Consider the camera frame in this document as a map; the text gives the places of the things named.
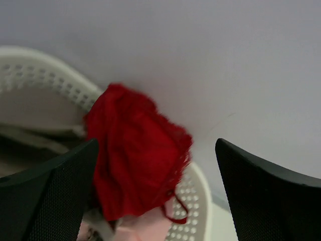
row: red fabric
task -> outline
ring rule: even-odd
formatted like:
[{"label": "red fabric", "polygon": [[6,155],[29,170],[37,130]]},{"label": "red fabric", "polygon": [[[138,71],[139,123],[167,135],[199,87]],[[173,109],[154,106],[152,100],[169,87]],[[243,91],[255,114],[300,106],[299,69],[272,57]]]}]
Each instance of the red fabric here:
[{"label": "red fabric", "polygon": [[192,137],[144,94],[111,84],[85,116],[99,142],[94,186],[106,220],[142,215],[174,196]]}]

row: white wall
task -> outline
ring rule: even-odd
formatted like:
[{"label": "white wall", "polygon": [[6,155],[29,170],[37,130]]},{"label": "white wall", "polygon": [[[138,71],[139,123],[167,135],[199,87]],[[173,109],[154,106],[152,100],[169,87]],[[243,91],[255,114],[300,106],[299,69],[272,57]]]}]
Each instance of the white wall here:
[{"label": "white wall", "polygon": [[2,1],[0,44],[151,95],[192,132],[195,160],[225,198],[219,137],[321,178],[320,12],[314,0]]}]

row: laundry basket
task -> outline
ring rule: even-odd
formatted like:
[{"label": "laundry basket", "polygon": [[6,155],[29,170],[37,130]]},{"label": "laundry basket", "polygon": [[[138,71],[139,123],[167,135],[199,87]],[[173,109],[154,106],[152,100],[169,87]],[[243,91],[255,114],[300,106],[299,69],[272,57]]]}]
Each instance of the laundry basket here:
[{"label": "laundry basket", "polygon": [[[103,93],[83,75],[52,56],[28,48],[0,47],[0,93],[27,86],[54,91],[84,111],[89,111]],[[189,209],[189,217],[186,224],[171,225],[166,241],[210,240],[211,196],[206,179],[195,163],[185,170],[176,192]],[[174,217],[182,218],[185,215],[185,211],[175,201]],[[105,233],[104,228],[108,228],[108,224],[102,217],[87,218],[99,233]]]}]

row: textured black surface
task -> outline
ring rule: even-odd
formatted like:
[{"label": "textured black surface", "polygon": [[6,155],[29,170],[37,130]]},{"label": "textured black surface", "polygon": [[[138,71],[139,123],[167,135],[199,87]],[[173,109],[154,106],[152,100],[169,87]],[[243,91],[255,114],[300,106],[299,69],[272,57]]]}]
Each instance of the textured black surface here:
[{"label": "textured black surface", "polygon": [[321,180],[218,139],[216,155],[239,241],[320,241]]},{"label": "textured black surface", "polygon": [[0,240],[76,240],[97,154],[98,143],[91,140],[0,178]]}]

